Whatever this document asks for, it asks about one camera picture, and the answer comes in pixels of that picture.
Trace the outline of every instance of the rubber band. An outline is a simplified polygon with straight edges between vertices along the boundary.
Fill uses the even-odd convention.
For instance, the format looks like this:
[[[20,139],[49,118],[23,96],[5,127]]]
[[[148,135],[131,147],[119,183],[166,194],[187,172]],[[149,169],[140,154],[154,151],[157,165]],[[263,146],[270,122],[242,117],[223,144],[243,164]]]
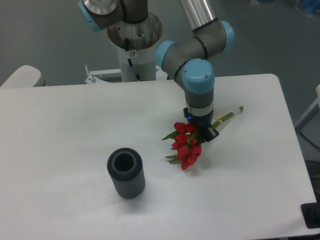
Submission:
[[[222,124],[224,121],[222,121],[222,119],[219,117],[218,113],[216,110],[214,110],[214,114],[217,116],[217,118],[214,118],[215,120],[219,121],[220,124]]]

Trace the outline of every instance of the tulip bouquet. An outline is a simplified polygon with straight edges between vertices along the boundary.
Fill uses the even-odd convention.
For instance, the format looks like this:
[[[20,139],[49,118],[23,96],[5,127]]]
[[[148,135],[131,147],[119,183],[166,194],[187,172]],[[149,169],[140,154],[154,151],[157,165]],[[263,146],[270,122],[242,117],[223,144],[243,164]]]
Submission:
[[[223,122],[242,113],[243,110],[244,107],[240,106],[235,111],[231,111],[221,118],[218,117],[211,125],[211,128],[215,130]],[[201,145],[204,143],[204,137],[199,132],[199,129],[190,123],[176,122],[174,128],[175,131],[165,136],[162,140],[174,139],[172,150],[177,150],[177,154],[166,156],[165,158],[169,159],[170,164],[181,164],[181,168],[186,170],[189,166],[192,166],[201,155]]]

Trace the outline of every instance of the cylinder opening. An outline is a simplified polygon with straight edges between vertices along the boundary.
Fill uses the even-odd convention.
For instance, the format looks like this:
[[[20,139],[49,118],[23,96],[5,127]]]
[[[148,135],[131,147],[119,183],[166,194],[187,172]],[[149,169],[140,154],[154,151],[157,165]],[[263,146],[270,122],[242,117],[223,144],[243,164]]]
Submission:
[[[121,153],[114,159],[114,167],[119,172],[128,172],[135,165],[133,156],[128,153]]]

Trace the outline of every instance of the white chair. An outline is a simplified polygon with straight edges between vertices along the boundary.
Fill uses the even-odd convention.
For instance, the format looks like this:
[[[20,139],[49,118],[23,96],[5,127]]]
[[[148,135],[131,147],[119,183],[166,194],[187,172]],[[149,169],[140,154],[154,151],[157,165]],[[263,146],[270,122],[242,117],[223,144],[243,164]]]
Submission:
[[[46,84],[41,72],[33,66],[22,66],[0,87],[1,89],[43,87]]]
[[[320,111],[320,85],[318,85],[315,90],[318,95],[317,98],[294,123],[294,129],[297,133],[299,133]]]

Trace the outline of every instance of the light blue joint cap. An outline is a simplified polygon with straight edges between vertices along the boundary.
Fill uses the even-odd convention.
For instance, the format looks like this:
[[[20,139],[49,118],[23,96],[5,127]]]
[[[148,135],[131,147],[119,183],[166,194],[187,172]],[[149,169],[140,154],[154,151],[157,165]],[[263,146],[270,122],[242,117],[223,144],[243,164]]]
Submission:
[[[235,31],[232,26],[227,21],[220,22],[224,26],[226,40],[225,40],[225,47],[224,50],[228,49],[235,43]]]
[[[215,85],[214,68],[207,60],[200,58],[188,61],[182,69],[184,86],[195,94],[206,94]]]
[[[163,65],[162,63],[164,61],[166,52],[170,48],[170,46],[173,44],[175,44],[174,41],[170,41],[170,40],[164,41],[157,47],[155,51],[155,62],[160,66],[161,69],[162,69],[162,65]]]
[[[80,13],[83,17],[83,19],[86,21],[88,24],[89,28],[91,29],[92,32],[99,32],[102,29],[96,24],[96,22],[92,19],[90,14],[87,12],[85,6],[82,4],[82,2],[78,2],[78,8],[80,10]]]

